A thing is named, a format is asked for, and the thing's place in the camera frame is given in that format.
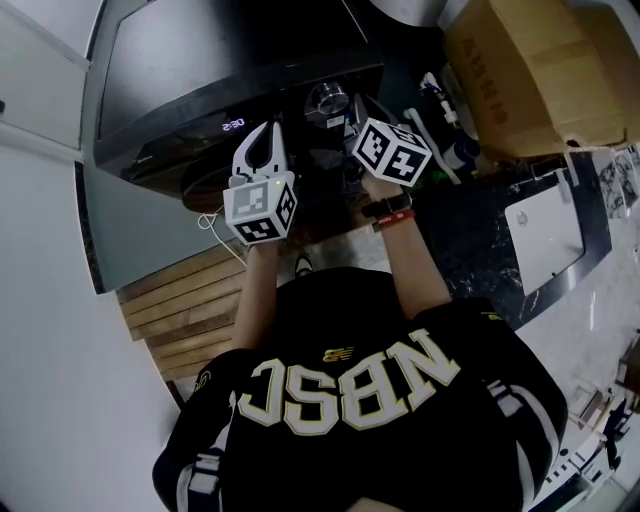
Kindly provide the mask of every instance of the wooden floor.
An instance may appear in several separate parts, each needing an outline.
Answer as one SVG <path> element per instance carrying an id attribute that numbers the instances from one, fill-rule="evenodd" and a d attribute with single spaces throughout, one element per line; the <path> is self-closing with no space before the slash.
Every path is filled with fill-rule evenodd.
<path id="1" fill-rule="evenodd" d="M 244 278 L 242 263 L 215 247 L 118 291 L 131 338 L 145 340 L 164 380 L 197 375 L 230 349 Z"/>

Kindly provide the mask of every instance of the digital display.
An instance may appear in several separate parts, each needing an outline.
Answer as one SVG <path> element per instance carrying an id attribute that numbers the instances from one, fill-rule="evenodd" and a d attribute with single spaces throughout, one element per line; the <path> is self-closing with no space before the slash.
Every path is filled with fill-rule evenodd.
<path id="1" fill-rule="evenodd" d="M 225 132 L 229 132 L 231 130 L 237 130 L 238 128 L 242 128 L 244 126 L 244 119 L 236 119 L 235 121 L 229 121 L 228 123 L 224 123 L 222 125 L 222 129 Z"/>

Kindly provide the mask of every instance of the black marble countertop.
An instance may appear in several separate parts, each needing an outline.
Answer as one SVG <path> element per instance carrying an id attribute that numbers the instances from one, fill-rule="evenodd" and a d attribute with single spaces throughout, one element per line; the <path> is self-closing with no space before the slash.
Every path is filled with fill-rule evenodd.
<path id="1" fill-rule="evenodd" d="M 571 291 L 611 251 L 607 212 L 590 154 L 573 156 L 579 185 L 571 193 L 584 254 L 537 291 L 525 296 L 505 209 L 558 185 L 555 174 L 536 180 L 504 172 L 457 187 L 423 189 L 416 218 L 455 298 L 486 297 L 513 329 Z M 565 178 L 571 184 L 568 171 Z"/>

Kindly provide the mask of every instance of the cabinet door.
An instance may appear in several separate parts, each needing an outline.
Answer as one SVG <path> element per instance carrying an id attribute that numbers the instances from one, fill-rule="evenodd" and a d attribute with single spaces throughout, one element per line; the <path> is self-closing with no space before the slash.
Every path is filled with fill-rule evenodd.
<path id="1" fill-rule="evenodd" d="M 0 122 L 79 148 L 85 77 L 40 34 L 0 9 Z"/>

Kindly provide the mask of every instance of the red wristband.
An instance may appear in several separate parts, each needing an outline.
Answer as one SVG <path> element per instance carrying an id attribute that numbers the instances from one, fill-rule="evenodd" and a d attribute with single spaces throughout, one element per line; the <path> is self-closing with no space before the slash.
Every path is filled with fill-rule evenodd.
<path id="1" fill-rule="evenodd" d="M 394 224 L 398 224 L 406 219 L 412 219 L 416 216 L 416 212 L 412 209 L 402 210 L 401 212 L 395 212 L 391 215 L 385 215 L 384 217 L 380 217 L 378 219 L 378 226 L 380 229 L 388 228 L 393 226 Z"/>

